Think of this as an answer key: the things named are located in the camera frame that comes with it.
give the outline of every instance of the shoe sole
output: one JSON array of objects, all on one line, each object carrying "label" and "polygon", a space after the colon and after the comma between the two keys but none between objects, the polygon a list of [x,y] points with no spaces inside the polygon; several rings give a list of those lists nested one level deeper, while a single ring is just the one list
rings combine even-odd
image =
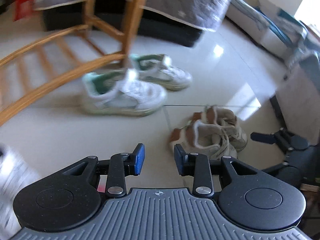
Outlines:
[{"label": "shoe sole", "polygon": [[152,81],[150,83],[158,84],[158,85],[164,87],[165,89],[168,89],[171,91],[180,91],[180,90],[185,89],[190,86],[190,83],[181,84],[181,85],[172,85],[172,84],[168,84],[168,83],[164,83],[164,82],[156,82],[156,81]]},{"label": "shoe sole", "polygon": [[164,102],[154,108],[143,109],[143,110],[119,109],[114,107],[109,107],[104,109],[92,109],[88,104],[82,104],[82,109],[88,114],[95,114],[95,115],[147,116],[159,110],[164,105]]}]

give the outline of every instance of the brown shoe accent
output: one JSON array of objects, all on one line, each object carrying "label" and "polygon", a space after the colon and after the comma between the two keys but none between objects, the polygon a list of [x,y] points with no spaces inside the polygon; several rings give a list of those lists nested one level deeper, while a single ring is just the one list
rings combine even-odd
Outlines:
[{"label": "brown shoe accent", "polygon": [[217,114],[213,110],[213,106],[207,109],[207,122],[209,124],[217,124]]},{"label": "brown shoe accent", "polygon": [[175,129],[171,132],[171,135],[170,135],[170,138],[169,138],[169,143],[174,142],[174,141],[177,141],[177,140],[180,139],[180,130],[181,130],[181,129],[175,128]]},{"label": "brown shoe accent", "polygon": [[193,113],[191,122],[195,122],[197,120],[201,120],[201,112],[194,112]]},{"label": "brown shoe accent", "polygon": [[193,123],[186,128],[186,138],[187,138],[188,144],[190,146],[194,147],[195,146],[195,144],[194,144],[195,136],[193,134]]}]

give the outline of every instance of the blue finger pad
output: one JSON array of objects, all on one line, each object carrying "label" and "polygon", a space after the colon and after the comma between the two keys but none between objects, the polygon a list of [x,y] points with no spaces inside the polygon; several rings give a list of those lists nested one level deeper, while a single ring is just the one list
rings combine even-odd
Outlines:
[{"label": "blue finger pad", "polygon": [[188,161],[188,155],[180,144],[174,146],[174,160],[180,175],[184,175],[184,163]]},{"label": "blue finger pad", "polygon": [[137,176],[141,173],[144,157],[145,157],[145,150],[144,144],[139,143],[137,147],[134,149],[132,155],[135,157],[135,166],[134,166],[134,175]]}]

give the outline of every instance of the round black disc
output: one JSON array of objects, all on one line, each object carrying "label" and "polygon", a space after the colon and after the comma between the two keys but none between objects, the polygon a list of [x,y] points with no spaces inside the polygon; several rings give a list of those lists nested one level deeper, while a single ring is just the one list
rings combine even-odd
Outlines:
[{"label": "round black disc", "polygon": [[97,190],[78,176],[59,176],[22,189],[13,208],[21,226],[54,232],[84,223],[97,212],[100,203]]},{"label": "round black disc", "polygon": [[297,225],[306,201],[295,187],[260,172],[237,176],[220,192],[218,206],[245,228],[278,231]]}]

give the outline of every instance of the white sneaker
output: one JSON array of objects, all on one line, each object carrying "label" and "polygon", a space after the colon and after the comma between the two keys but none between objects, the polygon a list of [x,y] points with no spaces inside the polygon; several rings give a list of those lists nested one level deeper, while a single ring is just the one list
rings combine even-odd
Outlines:
[{"label": "white sneaker", "polygon": [[0,194],[0,239],[7,240],[13,237],[21,226],[14,214],[12,203]]},{"label": "white sneaker", "polygon": [[237,158],[237,152],[229,144],[228,136],[222,127],[215,124],[205,124],[201,120],[191,122],[184,128],[174,129],[169,143],[172,151],[174,151],[176,144],[181,144],[186,153],[205,154],[211,160],[219,160],[224,155]]},{"label": "white sneaker", "polygon": [[83,109],[91,114],[144,116],[164,105],[167,92],[157,84],[137,79],[134,69],[94,72],[83,76]]},{"label": "white sneaker", "polygon": [[180,68],[171,65],[169,56],[129,55],[131,65],[139,71],[139,79],[159,84],[166,89],[178,91],[192,83],[192,76]]},{"label": "white sneaker", "polygon": [[201,119],[203,123],[222,126],[237,152],[247,146],[247,135],[240,127],[237,116],[231,110],[217,106],[206,107],[203,112],[193,113],[192,120],[198,119]]},{"label": "white sneaker", "polygon": [[8,146],[0,145],[0,194],[13,202],[24,187],[41,179],[23,158]]}]

